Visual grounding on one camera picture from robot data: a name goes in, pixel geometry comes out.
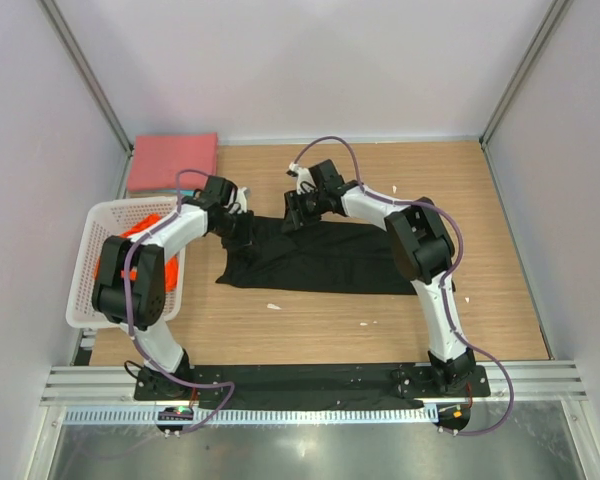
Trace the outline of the black t-shirt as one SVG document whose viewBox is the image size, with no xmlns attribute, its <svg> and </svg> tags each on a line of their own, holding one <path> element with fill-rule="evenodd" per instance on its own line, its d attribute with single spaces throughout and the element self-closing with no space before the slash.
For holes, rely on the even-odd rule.
<svg viewBox="0 0 600 480">
<path fill-rule="evenodd" d="M 388 237 L 369 224 L 326 222 L 284 233 L 281 219 L 256 216 L 250 244 L 224 239 L 218 284 L 243 289 L 416 294 L 396 269 Z"/>
</svg>

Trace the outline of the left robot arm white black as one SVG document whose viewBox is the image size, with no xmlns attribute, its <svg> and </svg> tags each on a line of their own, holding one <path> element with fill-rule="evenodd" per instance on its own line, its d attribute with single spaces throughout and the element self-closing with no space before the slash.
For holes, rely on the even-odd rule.
<svg viewBox="0 0 600 480">
<path fill-rule="evenodd" d="M 210 176 L 195 195 L 179 194 L 174 208 L 155 224 L 129 237 L 110 236 L 103 243 L 92 306 L 127 333 L 144 368 L 158 377 L 157 387 L 169 399 L 182 399 L 204 386 L 193 382 L 188 354 L 163 318 L 166 264 L 209 233 L 239 238 L 253 217 L 249 196 L 248 188 Z"/>
</svg>

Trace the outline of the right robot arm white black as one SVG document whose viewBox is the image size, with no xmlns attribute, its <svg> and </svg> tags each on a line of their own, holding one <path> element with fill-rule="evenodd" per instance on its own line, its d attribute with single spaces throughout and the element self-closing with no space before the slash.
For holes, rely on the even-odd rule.
<svg viewBox="0 0 600 480">
<path fill-rule="evenodd" d="M 455 304 L 455 246 L 441 210 L 425 198 L 398 200 L 357 180 L 345 181 L 330 160 L 310 168 L 292 163 L 287 174 L 296 187 L 284 194 L 285 231 L 308 227 L 323 214 L 334 213 L 386 232 L 394 264 L 414 288 L 427 324 L 432 387 L 444 396 L 456 394 L 474 372 L 476 360 Z"/>
</svg>

